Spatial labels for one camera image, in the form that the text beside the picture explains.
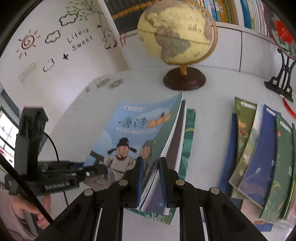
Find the left hand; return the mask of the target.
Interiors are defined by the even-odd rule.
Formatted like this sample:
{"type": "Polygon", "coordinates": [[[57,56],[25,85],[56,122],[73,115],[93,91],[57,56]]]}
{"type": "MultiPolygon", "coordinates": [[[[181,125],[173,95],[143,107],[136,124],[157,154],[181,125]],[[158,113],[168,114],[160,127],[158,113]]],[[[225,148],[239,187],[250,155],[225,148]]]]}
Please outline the left hand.
{"type": "Polygon", "coordinates": [[[32,204],[31,202],[23,199],[19,196],[9,195],[9,201],[12,207],[12,210],[14,211],[15,215],[21,219],[25,220],[25,214],[24,212],[28,212],[30,214],[35,214],[37,216],[37,225],[45,229],[49,226],[49,222],[44,218],[43,214],[41,214],[40,210],[37,209],[37,207],[32,204]]]}

